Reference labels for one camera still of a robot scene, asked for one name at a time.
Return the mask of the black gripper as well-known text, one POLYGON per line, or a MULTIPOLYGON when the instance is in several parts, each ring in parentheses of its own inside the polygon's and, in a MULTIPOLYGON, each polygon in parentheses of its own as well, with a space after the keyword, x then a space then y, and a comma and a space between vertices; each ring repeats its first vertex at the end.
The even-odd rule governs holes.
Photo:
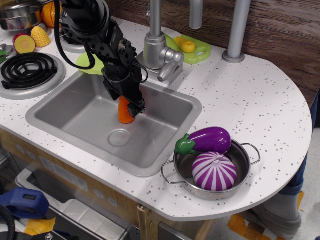
POLYGON ((102 69, 104 77, 103 84, 108 91, 110 97, 116 101, 120 96, 125 97, 129 104, 127 110, 129 115, 135 119, 138 114, 145 112, 145 100, 143 99, 142 92, 140 91, 140 84, 143 82, 141 65, 135 59, 128 69, 123 72, 124 75, 112 75, 111 71, 106 67, 102 69))

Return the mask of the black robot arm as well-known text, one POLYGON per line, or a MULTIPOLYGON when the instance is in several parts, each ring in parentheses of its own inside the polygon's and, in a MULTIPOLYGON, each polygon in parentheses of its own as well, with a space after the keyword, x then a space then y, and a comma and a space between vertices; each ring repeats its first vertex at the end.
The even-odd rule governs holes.
POLYGON ((56 0, 55 9, 63 10, 65 17, 55 16, 54 37, 62 58, 79 70, 90 70, 96 59, 102 61, 104 86, 113 100, 120 97, 128 101, 127 112, 131 118, 145 111, 145 100, 140 84, 145 82, 137 60, 136 48, 124 35, 117 22, 110 17, 104 0, 56 0), (60 41, 60 29, 74 41, 84 45, 89 65, 79 66, 68 59, 60 41))

